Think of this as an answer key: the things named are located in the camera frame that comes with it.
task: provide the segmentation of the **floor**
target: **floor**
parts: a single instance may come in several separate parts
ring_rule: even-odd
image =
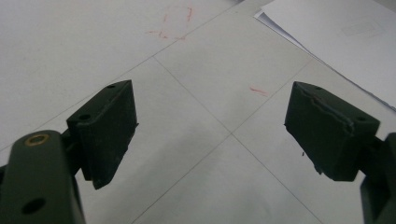
[[[138,126],[111,184],[77,174],[89,224],[361,224],[359,186],[319,175],[283,126],[293,81],[396,113],[253,18],[271,0],[0,3],[0,165],[12,143],[131,79]]]

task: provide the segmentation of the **white floor tile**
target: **white floor tile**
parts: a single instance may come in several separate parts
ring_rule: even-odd
[[[172,27],[184,35],[234,4],[2,1],[0,150],[177,41],[150,31]],[[187,7],[193,10],[190,20],[174,25]],[[169,11],[175,16],[164,24]]]
[[[91,99],[93,95],[87,97],[86,99],[82,100],[81,102],[77,103],[76,105],[70,107],[69,109],[65,110],[60,115],[56,116],[55,118],[49,120],[48,122],[42,124],[40,127],[36,128],[33,132],[44,131],[44,130],[53,130],[58,133],[63,133],[67,129],[66,120],[76,112],[80,107],[82,107],[89,99]],[[24,137],[28,133],[24,133],[19,138]],[[8,164],[9,154],[11,152],[12,145],[0,150],[0,166]]]
[[[232,136],[136,223],[320,223]]]
[[[294,79],[318,85],[384,121],[379,137],[396,127],[395,113],[325,65],[312,62]],[[332,182],[313,163],[283,126],[292,81],[273,96],[234,135],[323,223],[362,223],[359,186]]]
[[[108,186],[94,190],[78,174],[90,224],[132,223],[229,134],[154,59],[120,78],[125,79],[134,85],[140,125]]]
[[[311,60],[252,18],[249,3],[155,56],[230,131]]]

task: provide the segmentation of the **red mark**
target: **red mark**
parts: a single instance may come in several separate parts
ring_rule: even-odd
[[[168,36],[164,35],[162,31],[147,31],[146,34],[158,34],[159,38],[167,39]]]
[[[255,88],[253,88],[253,87],[251,87],[251,86],[250,86],[250,90],[251,90],[251,91],[257,92],[258,94],[260,94],[260,95],[262,95],[262,96],[268,96],[268,92],[262,91],[262,90],[259,90],[259,89],[255,89]]]
[[[189,9],[189,15],[187,16],[187,21],[191,20],[191,16],[192,16],[192,8],[191,7],[187,7]]]

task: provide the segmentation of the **paper sheet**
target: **paper sheet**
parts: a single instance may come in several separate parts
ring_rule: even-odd
[[[396,108],[396,13],[371,0],[275,0],[262,14],[256,18]]]

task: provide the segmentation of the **red scribble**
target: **red scribble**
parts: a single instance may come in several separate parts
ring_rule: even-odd
[[[192,8],[191,7],[187,7],[190,11],[189,15],[187,16],[187,21],[191,20],[191,16],[192,16]]]
[[[185,21],[186,25],[188,27],[189,22],[191,21],[193,9],[192,9],[192,7],[183,7],[183,8],[186,8],[189,11],[189,14],[187,15],[187,20]],[[171,10],[170,7],[168,7],[168,12],[163,16],[163,28],[161,29],[161,31],[147,31],[146,34],[158,34],[158,37],[162,38],[162,39],[168,39],[169,35],[171,35],[170,37],[174,38],[176,40],[185,40],[186,39],[185,35],[182,37],[173,37],[172,34],[168,34],[168,31],[166,29],[164,29],[165,25],[170,22],[170,21],[168,21],[169,16],[172,16],[172,15],[169,15],[170,10]]]
[[[262,91],[262,90],[259,90],[259,89],[255,89],[255,88],[253,88],[253,87],[251,87],[251,86],[250,86],[250,90],[251,90],[251,91],[257,92],[258,94],[260,94],[260,95],[262,95],[262,96],[268,96],[268,92]]]

